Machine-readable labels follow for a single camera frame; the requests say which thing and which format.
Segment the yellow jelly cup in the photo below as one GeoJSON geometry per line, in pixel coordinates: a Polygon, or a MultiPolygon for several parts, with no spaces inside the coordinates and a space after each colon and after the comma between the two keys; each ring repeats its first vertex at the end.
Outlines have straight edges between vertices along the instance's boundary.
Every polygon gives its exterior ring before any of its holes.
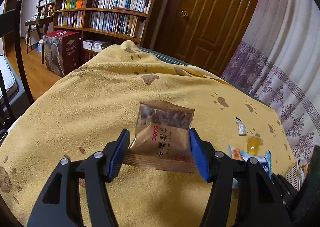
{"type": "Polygon", "coordinates": [[[247,153],[249,155],[257,155],[263,140],[257,136],[249,136],[247,138],[247,153]]]}

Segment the brown wooden door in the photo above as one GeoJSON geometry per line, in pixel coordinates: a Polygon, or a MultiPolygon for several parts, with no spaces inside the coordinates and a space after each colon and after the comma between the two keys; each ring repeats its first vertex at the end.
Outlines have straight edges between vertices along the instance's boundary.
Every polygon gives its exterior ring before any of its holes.
{"type": "Polygon", "coordinates": [[[258,0],[168,0],[154,50],[221,76],[258,0]]]}

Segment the small wooden side table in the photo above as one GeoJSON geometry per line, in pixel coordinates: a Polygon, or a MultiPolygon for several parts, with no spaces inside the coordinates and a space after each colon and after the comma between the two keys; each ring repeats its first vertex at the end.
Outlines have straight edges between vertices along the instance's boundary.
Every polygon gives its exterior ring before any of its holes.
{"type": "Polygon", "coordinates": [[[32,18],[32,19],[29,19],[26,22],[24,22],[24,25],[28,27],[26,54],[28,54],[28,50],[29,50],[28,44],[29,44],[29,40],[30,40],[31,27],[33,25],[35,25],[38,38],[39,38],[39,40],[41,40],[42,39],[42,35],[40,33],[40,27],[44,26],[43,35],[46,35],[48,33],[49,24],[52,23],[53,21],[54,21],[54,17],[53,16],[49,16],[49,17],[44,17],[44,18],[40,18],[40,17],[32,18]]]}

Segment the white purple patterned curtain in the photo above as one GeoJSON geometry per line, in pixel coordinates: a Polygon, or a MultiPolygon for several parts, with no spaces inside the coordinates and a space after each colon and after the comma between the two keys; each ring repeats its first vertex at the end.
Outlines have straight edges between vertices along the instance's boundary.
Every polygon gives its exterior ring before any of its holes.
{"type": "Polygon", "coordinates": [[[319,145],[319,8],[314,0],[258,0],[222,74],[273,108],[293,156],[319,145]]]}

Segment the yellow paw print blanket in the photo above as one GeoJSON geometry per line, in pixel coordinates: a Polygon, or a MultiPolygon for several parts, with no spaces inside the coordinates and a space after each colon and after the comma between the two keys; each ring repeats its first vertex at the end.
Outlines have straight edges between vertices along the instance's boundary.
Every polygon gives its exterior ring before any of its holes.
{"type": "MultiPolygon", "coordinates": [[[[112,45],[60,79],[18,119],[1,145],[1,195],[27,224],[44,184],[62,158],[82,160],[119,136],[135,131],[140,101],[168,101],[195,111],[201,139],[227,152],[244,150],[240,119],[263,139],[272,171],[294,163],[285,130],[270,107],[217,76],[160,61],[131,41],[112,45]]],[[[197,174],[122,166],[107,185],[120,226],[199,226],[211,185],[197,174]]]]}

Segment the white plastic basket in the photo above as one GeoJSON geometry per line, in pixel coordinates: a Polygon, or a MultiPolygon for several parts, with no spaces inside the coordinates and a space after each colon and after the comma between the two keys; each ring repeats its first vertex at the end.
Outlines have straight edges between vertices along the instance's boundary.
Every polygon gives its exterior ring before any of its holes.
{"type": "Polygon", "coordinates": [[[308,164],[304,158],[296,160],[295,164],[285,173],[285,179],[299,191],[308,175],[308,164]]]}

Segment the light blue snack packet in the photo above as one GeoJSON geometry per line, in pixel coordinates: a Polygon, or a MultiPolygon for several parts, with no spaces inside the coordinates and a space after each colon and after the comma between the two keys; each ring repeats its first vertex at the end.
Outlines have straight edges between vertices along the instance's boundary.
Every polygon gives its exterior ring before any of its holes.
{"type": "MultiPolygon", "coordinates": [[[[243,150],[240,150],[235,147],[228,146],[228,155],[231,159],[243,162],[249,162],[253,164],[252,161],[257,162],[256,164],[260,164],[261,167],[266,172],[267,176],[272,180],[272,163],[271,163],[271,151],[266,151],[264,156],[250,155],[243,150]]],[[[264,178],[261,178],[261,174],[257,176],[257,182],[261,186],[261,189],[267,190],[267,185],[264,181],[264,178]]],[[[232,178],[228,185],[225,184],[224,187],[229,187],[229,189],[237,189],[239,188],[240,183],[236,178],[232,178]]]]}

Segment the wooden bookshelf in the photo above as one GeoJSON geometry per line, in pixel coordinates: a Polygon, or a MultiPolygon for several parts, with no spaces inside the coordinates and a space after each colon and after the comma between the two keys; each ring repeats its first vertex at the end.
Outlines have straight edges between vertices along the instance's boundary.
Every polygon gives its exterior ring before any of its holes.
{"type": "Polygon", "coordinates": [[[74,31],[79,41],[131,40],[149,48],[163,0],[55,0],[53,29],[74,31]]]}

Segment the brown dried fruit packet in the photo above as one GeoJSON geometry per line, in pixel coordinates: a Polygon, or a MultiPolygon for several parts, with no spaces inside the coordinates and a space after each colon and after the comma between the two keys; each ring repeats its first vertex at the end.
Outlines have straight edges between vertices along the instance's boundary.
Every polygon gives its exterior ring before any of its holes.
{"type": "Polygon", "coordinates": [[[135,139],[123,163],[178,173],[195,173],[189,129],[194,111],[167,101],[140,101],[135,139]]]}

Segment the small silver candy wrapper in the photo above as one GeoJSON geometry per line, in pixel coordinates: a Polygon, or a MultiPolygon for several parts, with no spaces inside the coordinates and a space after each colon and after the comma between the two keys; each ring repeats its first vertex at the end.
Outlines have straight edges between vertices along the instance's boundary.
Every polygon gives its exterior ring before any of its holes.
{"type": "Polygon", "coordinates": [[[240,136],[244,136],[247,135],[247,129],[246,126],[244,125],[244,123],[242,122],[242,120],[240,120],[239,118],[235,118],[237,127],[238,127],[238,134],[240,136]]]}

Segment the red classic quilt box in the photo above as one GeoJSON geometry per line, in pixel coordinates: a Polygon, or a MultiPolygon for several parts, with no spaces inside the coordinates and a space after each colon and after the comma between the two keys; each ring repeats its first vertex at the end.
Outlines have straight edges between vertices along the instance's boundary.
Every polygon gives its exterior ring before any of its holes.
{"type": "Polygon", "coordinates": [[[43,53],[46,67],[59,77],[68,75],[80,64],[80,33],[56,30],[44,35],[43,53]]]}

